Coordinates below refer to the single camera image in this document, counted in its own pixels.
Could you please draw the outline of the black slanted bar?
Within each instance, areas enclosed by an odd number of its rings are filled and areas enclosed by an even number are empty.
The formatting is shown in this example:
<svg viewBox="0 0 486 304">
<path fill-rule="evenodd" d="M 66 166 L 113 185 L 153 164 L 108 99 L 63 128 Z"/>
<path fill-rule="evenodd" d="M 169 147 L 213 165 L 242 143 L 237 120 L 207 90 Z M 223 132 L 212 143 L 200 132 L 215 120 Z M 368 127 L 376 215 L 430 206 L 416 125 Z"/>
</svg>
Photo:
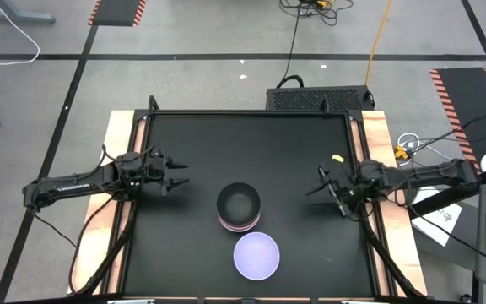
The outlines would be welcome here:
<svg viewBox="0 0 486 304">
<path fill-rule="evenodd" d="M 408 209 L 410 219 L 418 218 L 478 195 L 480 187 L 486 185 L 486 171 L 478 174 L 471 166 L 468 166 L 464 169 L 458 169 L 455 179 L 456 181 L 448 189 L 410 206 Z"/>
</svg>

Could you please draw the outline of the black hazard striped floor mat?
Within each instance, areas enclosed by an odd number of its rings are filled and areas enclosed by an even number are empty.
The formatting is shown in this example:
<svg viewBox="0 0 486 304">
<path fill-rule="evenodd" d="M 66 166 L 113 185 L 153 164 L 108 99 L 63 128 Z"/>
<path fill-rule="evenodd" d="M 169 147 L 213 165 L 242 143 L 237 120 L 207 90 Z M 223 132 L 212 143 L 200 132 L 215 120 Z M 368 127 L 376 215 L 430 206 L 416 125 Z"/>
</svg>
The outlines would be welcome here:
<svg viewBox="0 0 486 304">
<path fill-rule="evenodd" d="M 486 68 L 437 68 L 429 75 L 465 159 L 482 173 L 486 154 Z"/>
<path fill-rule="evenodd" d="M 96 0 L 88 24 L 138 27 L 147 0 Z"/>
</svg>

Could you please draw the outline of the black computer tower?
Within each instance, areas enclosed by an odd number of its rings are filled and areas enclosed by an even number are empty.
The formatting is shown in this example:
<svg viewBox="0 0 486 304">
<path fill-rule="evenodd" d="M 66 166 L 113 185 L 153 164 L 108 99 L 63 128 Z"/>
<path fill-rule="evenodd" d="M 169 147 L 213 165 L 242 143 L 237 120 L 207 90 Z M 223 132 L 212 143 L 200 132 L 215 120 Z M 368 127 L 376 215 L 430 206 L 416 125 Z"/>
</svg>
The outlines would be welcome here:
<svg viewBox="0 0 486 304">
<path fill-rule="evenodd" d="M 325 101 L 331 111 L 375 109 L 374 97 L 364 85 L 269 89 L 266 109 L 319 111 L 325 108 Z"/>
</svg>

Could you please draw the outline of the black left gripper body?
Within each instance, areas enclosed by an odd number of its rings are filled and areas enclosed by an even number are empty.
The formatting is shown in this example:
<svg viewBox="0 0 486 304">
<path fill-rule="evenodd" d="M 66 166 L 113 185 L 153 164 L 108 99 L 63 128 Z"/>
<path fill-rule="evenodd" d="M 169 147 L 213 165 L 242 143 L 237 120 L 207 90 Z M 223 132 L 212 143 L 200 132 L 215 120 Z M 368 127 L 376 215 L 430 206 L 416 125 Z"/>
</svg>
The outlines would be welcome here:
<svg viewBox="0 0 486 304">
<path fill-rule="evenodd" d="M 143 168 L 138 180 L 141 183 L 154 182 L 163 189 L 170 185 L 170 179 L 166 176 L 166 171 L 171 166 L 171 158 L 163 152 L 150 150 L 143 158 Z"/>
</svg>

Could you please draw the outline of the lavender ribbed bowl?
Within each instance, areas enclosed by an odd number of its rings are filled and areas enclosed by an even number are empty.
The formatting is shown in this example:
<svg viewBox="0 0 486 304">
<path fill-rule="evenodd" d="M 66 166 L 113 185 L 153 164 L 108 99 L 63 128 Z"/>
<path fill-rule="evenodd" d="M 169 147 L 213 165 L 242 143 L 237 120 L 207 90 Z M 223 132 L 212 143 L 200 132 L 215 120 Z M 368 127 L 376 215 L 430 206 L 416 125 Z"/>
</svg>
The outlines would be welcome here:
<svg viewBox="0 0 486 304">
<path fill-rule="evenodd" d="M 278 269 L 280 251 L 268 234 L 250 232 L 235 244 L 233 261 L 237 271 L 246 279 L 266 280 Z"/>
</svg>

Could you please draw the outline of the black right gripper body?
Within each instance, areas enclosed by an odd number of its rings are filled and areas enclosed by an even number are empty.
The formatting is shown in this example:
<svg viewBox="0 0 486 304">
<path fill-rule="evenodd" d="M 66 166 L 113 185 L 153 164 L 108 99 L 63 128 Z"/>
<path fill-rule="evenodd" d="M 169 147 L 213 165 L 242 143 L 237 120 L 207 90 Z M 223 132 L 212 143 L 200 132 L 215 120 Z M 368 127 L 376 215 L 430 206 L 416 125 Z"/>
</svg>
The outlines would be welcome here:
<svg viewBox="0 0 486 304">
<path fill-rule="evenodd" d="M 367 204 L 370 203 L 368 198 L 370 179 L 363 173 L 369 165 L 369 161 L 362 161 L 358 164 L 355 173 L 350 174 L 344 164 L 340 163 L 341 177 L 333 177 L 326 165 L 321 163 L 317 169 L 320 184 L 331 182 L 329 189 L 323 189 L 331 198 L 319 205 L 335 207 L 342 217 L 369 217 L 370 211 L 367 209 Z"/>
</svg>

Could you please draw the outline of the wooden table side board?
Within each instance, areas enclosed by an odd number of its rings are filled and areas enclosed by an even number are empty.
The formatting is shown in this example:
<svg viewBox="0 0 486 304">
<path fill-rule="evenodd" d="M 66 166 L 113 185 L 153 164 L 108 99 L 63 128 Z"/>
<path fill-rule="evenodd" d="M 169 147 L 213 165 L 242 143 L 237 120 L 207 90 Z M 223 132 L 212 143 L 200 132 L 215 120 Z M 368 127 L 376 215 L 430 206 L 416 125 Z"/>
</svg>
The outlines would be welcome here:
<svg viewBox="0 0 486 304">
<path fill-rule="evenodd" d="M 387 166 L 397 164 L 384 112 L 363 111 L 362 119 L 359 122 L 353 120 L 351 128 L 358 160 L 370 158 Z M 376 207 L 367 206 L 372 213 L 369 218 L 370 226 L 373 232 L 382 233 L 381 242 L 387 246 L 391 258 L 404 276 L 417 291 L 426 294 L 410 217 L 408 211 L 402 207 L 405 202 L 404 194 L 392 194 L 389 198 L 397 198 L 398 202 L 393 203 L 387 199 Z"/>
<path fill-rule="evenodd" d="M 106 129 L 104 146 L 109 155 L 118 156 L 128 150 L 139 152 L 143 146 L 146 121 L 135 120 L 133 111 L 113 111 Z M 130 213 L 129 202 L 111 200 L 106 193 L 89 198 L 83 230 L 78 237 L 76 258 L 69 275 L 69 289 L 84 287 L 116 239 L 122 235 Z"/>
</svg>

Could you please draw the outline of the pink ribbed bowl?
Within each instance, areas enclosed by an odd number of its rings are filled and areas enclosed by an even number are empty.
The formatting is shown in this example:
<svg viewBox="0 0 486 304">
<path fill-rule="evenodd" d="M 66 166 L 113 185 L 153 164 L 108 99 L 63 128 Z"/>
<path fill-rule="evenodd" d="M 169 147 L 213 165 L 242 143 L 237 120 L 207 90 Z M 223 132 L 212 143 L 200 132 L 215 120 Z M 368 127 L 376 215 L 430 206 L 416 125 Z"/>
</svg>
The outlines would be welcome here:
<svg viewBox="0 0 486 304">
<path fill-rule="evenodd" d="M 261 217 L 261 213 L 258 212 L 256 217 L 250 222 L 243 225 L 235 225 L 235 224 L 230 224 L 228 221 L 224 220 L 220 215 L 218 215 L 219 223 L 228 231 L 232 231 L 236 233 L 249 231 L 259 222 L 260 217 Z"/>
</svg>

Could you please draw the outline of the black table frame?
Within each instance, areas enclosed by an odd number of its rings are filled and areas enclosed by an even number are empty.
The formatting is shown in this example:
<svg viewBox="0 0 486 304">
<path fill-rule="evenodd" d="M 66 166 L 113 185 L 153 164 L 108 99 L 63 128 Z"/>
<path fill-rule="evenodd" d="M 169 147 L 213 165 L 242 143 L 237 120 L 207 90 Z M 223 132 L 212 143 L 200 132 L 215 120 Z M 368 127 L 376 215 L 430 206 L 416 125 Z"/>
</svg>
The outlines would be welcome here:
<svg viewBox="0 0 486 304">
<path fill-rule="evenodd" d="M 370 297 L 375 274 L 358 222 L 342 217 L 318 187 L 318 166 L 353 174 L 354 144 L 344 113 L 171 111 L 152 115 L 147 146 L 187 168 L 168 171 L 189 181 L 162 196 L 155 183 L 137 202 L 122 292 L 142 297 Z M 216 200 L 233 183 L 253 186 L 262 201 L 256 230 L 280 251 L 266 280 L 235 268 L 238 235 L 217 217 Z"/>
</svg>

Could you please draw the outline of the black diagonal frame strut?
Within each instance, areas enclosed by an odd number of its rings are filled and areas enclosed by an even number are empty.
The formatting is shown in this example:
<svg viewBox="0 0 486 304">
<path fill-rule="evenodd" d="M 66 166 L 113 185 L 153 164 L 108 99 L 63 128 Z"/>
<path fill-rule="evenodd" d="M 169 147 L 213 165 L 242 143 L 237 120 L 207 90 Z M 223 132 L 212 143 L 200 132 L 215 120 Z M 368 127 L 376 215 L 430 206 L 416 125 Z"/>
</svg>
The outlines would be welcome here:
<svg viewBox="0 0 486 304">
<path fill-rule="evenodd" d="M 375 261 L 381 261 L 378 270 L 378 296 L 424 299 L 425 294 L 418 290 L 402 269 L 397 265 L 387 247 L 386 236 L 380 237 L 375 229 L 380 230 L 380 221 L 375 217 L 381 215 L 379 203 L 363 202 L 359 206 L 359 219 L 364 241 L 372 247 Z"/>
<path fill-rule="evenodd" d="M 135 214 L 136 214 L 136 201 L 130 202 L 130 209 L 128 212 L 127 223 L 124 230 L 117 238 L 113 247 L 106 254 L 105 258 L 101 262 L 100 266 L 96 269 L 94 274 L 88 279 L 86 284 L 78 291 L 74 292 L 75 296 L 92 296 L 97 285 L 103 280 L 107 271 L 111 268 L 111 265 L 116 260 L 117 254 L 121 249 L 128 243 L 130 237 L 132 236 L 134 224 L 135 224 Z"/>
</svg>

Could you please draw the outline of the white paper sheet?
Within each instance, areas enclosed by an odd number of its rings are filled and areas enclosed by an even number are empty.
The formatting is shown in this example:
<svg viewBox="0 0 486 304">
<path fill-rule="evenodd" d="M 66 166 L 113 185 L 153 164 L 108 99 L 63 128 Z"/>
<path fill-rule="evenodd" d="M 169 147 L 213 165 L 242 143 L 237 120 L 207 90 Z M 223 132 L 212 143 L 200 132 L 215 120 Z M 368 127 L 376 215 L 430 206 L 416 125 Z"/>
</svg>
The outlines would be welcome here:
<svg viewBox="0 0 486 304">
<path fill-rule="evenodd" d="M 412 220 L 412 227 L 422 232 L 435 243 L 445 247 L 462 213 L 459 204 L 451 204 L 443 209 Z"/>
</svg>

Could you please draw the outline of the black ribbed bowl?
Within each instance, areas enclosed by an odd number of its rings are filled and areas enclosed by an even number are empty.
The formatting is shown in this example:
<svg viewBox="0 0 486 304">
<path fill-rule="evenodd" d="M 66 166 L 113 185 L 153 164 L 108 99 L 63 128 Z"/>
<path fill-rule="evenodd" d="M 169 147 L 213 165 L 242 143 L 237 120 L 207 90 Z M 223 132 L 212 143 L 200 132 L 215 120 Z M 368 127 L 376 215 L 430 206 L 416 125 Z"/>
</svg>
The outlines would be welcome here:
<svg viewBox="0 0 486 304">
<path fill-rule="evenodd" d="M 261 199 L 257 190 L 244 182 L 224 187 L 217 197 L 217 215 L 230 224 L 243 225 L 261 213 Z"/>
</svg>

